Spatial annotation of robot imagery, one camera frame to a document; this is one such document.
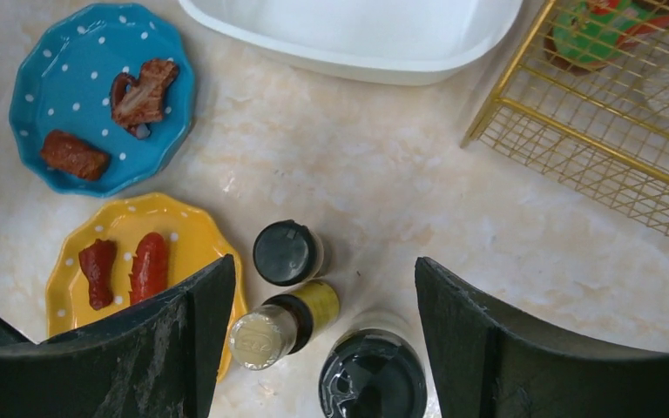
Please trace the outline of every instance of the beige marble surface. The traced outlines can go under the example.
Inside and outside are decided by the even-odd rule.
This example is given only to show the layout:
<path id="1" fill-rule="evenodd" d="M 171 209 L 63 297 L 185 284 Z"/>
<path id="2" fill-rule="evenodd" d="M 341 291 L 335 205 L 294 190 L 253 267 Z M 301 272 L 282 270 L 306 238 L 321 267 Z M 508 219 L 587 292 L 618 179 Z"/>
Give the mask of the beige marble surface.
<path id="1" fill-rule="evenodd" d="M 45 337 L 44 285 L 63 238 L 104 202 L 58 195 L 22 167 L 7 112 L 24 56 L 86 3 L 0 0 L 0 315 L 35 340 Z M 561 327 L 669 351 L 669 239 L 482 145 L 457 146 L 519 30 L 445 83 L 402 88 L 277 64 L 172 0 L 143 3 L 185 35 L 197 120 L 164 172 L 120 196 L 161 191 L 206 208 L 244 258 L 251 306 L 278 290 L 250 263 L 266 224 L 297 219 L 326 235 L 338 259 L 329 279 L 341 320 L 267 371 L 232 368 L 212 416 L 319 416 L 321 363 L 367 307 L 401 312 L 426 360 L 413 285 L 420 255 Z M 427 416 L 440 416 L 429 391 Z"/>

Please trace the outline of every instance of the yellow plate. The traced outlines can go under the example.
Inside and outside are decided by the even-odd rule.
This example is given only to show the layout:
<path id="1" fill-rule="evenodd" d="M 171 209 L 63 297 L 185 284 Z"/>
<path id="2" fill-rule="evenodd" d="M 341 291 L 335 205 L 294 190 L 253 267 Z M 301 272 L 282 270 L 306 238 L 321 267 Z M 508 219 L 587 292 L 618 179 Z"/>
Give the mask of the yellow plate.
<path id="1" fill-rule="evenodd" d="M 132 256 L 142 237 L 153 231 L 164 235 L 170 247 L 168 286 L 225 254 L 232 254 L 237 286 L 227 326 L 229 333 L 232 324 L 247 313 L 240 256 L 226 242 L 208 213 L 165 194 L 150 193 L 107 203 L 65 239 L 45 288 L 47 334 L 51 337 L 70 331 L 128 307 Z M 117 259 L 111 278 L 114 303 L 99 311 L 88 304 L 88 281 L 78 265 L 78 252 L 96 239 L 117 242 Z M 217 381 L 224 378 L 231 359 L 225 344 Z"/>

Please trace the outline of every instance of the white container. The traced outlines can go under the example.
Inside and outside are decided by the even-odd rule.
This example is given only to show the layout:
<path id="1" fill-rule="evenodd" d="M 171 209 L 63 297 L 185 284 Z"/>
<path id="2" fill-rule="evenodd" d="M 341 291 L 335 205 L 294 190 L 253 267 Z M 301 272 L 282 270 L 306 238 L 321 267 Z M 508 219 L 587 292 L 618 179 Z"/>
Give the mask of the white container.
<path id="1" fill-rule="evenodd" d="M 384 84 L 442 81 L 490 51 L 522 0 L 179 0 L 195 20 L 269 57 Z"/>

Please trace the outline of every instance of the black bottle cap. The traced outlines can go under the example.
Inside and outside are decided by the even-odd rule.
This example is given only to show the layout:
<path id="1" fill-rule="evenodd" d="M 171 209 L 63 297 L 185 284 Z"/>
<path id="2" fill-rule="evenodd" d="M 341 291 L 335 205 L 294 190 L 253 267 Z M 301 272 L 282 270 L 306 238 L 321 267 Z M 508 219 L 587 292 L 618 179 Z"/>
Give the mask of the black bottle cap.
<path id="1" fill-rule="evenodd" d="M 316 267 L 319 250 L 314 236 L 304 225 L 282 220 L 262 230 L 253 246 L 258 274 L 276 286 L 293 286 L 306 279 Z"/>
<path id="2" fill-rule="evenodd" d="M 358 331 L 325 362 L 319 400 L 326 418 L 422 418 L 427 409 L 422 363 L 401 337 Z"/>

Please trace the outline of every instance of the red sausage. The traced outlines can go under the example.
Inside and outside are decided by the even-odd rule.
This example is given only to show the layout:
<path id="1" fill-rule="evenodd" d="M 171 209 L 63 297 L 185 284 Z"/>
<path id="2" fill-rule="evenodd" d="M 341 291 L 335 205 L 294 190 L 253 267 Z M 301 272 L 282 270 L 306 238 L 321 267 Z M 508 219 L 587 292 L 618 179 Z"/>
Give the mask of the red sausage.
<path id="1" fill-rule="evenodd" d="M 130 305 L 150 299 L 168 287 L 168 247 L 159 233 L 148 233 L 137 245 L 129 283 Z"/>
<path id="2" fill-rule="evenodd" d="M 88 279 L 88 303 L 93 310 L 108 307 L 114 300 L 112 268 L 117 257 L 117 243 L 96 239 L 78 253 L 81 271 Z"/>

